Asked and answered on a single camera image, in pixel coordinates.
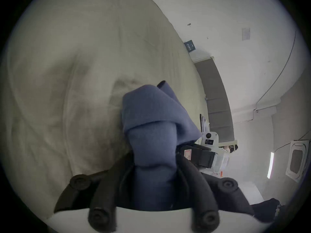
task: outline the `black fabric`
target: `black fabric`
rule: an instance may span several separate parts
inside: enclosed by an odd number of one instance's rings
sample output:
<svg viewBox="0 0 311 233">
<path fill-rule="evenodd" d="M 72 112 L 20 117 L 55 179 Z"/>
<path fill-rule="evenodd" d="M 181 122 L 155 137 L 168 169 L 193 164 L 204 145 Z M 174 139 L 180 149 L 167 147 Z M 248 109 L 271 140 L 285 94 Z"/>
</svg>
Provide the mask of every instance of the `black fabric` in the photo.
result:
<svg viewBox="0 0 311 233">
<path fill-rule="evenodd" d="M 255 218 L 262 222 L 272 222 L 275 217 L 275 212 L 280 202 L 274 198 L 263 201 L 259 204 L 252 204 Z"/>
</svg>

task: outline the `bed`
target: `bed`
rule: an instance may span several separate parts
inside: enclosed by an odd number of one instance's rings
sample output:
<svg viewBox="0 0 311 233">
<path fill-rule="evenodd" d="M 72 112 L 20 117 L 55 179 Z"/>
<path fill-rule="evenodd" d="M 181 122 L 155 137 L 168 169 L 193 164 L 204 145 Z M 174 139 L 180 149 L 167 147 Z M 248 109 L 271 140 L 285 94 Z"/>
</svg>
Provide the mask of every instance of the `bed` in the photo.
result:
<svg viewBox="0 0 311 233">
<path fill-rule="evenodd" d="M 122 96 L 166 80 L 200 128 L 201 79 L 152 0 L 34 0 L 1 58 L 1 164 L 45 221 L 73 175 L 129 151 Z"/>
</svg>

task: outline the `blue cloth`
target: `blue cloth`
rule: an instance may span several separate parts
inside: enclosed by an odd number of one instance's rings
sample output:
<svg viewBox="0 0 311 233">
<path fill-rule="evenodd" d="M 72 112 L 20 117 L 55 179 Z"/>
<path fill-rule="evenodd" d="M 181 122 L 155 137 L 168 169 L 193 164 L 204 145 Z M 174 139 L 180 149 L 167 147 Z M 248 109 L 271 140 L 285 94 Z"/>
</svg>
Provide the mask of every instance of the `blue cloth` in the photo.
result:
<svg viewBox="0 0 311 233">
<path fill-rule="evenodd" d="M 200 132 L 167 82 L 123 96 L 123 131 L 133 148 L 133 202 L 137 210 L 165 211 L 174 200 L 176 146 Z"/>
</svg>

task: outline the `fluorescent light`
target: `fluorescent light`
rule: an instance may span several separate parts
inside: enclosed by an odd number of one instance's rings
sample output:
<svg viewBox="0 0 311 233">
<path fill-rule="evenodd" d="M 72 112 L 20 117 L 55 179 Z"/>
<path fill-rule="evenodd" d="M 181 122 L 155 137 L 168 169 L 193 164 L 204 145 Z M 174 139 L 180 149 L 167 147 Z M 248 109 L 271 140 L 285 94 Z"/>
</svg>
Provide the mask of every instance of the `fluorescent light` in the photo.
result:
<svg viewBox="0 0 311 233">
<path fill-rule="evenodd" d="M 271 171 L 272 171 L 273 158 L 274 158 L 274 153 L 271 152 L 269 171 L 268 171 L 268 175 L 267 175 L 268 179 L 270 179 L 270 175 L 271 175 Z"/>
</svg>

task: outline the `wire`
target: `wire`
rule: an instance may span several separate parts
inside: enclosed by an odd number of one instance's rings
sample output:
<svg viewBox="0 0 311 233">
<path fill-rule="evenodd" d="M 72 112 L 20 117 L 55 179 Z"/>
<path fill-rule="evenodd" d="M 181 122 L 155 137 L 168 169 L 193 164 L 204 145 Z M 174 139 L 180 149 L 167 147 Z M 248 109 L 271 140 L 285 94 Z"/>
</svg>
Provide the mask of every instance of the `wire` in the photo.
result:
<svg viewBox="0 0 311 233">
<path fill-rule="evenodd" d="M 309 132 L 310 132 L 311 130 L 309 130 L 307 133 L 305 133 L 302 137 L 300 137 L 298 140 L 300 140 L 301 138 L 303 138 L 306 134 L 308 134 Z"/>
<path fill-rule="evenodd" d="M 249 122 L 249 121 L 252 121 L 252 120 L 255 119 L 255 114 L 254 114 L 254 113 L 255 113 L 255 111 L 257 110 L 257 105 L 258 105 L 259 101 L 264 97 L 264 95 L 267 94 L 267 92 L 271 89 L 271 87 L 273 87 L 273 85 L 275 84 L 275 82 L 278 80 L 278 78 L 281 76 L 282 72 L 284 71 L 284 69 L 285 69 L 285 67 L 286 67 L 286 65 L 287 65 L 287 63 L 288 63 L 288 61 L 289 61 L 289 59 L 290 59 L 291 53 L 293 52 L 295 40 L 296 40 L 296 31 L 295 31 L 295 36 L 294 36 L 293 45 L 292 45 L 292 48 L 291 48 L 291 50 L 290 50 L 290 55 L 288 56 L 288 59 L 287 59 L 285 65 L 284 65 L 282 71 L 280 72 L 280 74 L 278 75 L 278 77 L 276 78 L 276 80 L 273 82 L 273 84 L 270 86 L 270 88 L 269 88 L 269 89 L 261 96 L 261 98 L 257 101 L 257 103 L 256 103 L 256 108 L 253 110 L 253 118 L 252 118 L 252 119 L 249 119 L 249 120 L 241 121 L 241 122 Z"/>
</svg>

